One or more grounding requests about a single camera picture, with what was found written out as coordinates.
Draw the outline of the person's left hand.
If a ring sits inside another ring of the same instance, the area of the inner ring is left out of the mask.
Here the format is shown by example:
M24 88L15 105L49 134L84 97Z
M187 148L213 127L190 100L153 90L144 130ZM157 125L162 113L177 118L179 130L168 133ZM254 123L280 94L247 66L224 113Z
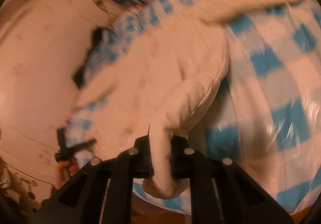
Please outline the person's left hand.
M60 161L56 165L56 183L54 187L60 189L72 176L79 171L79 164L75 158Z

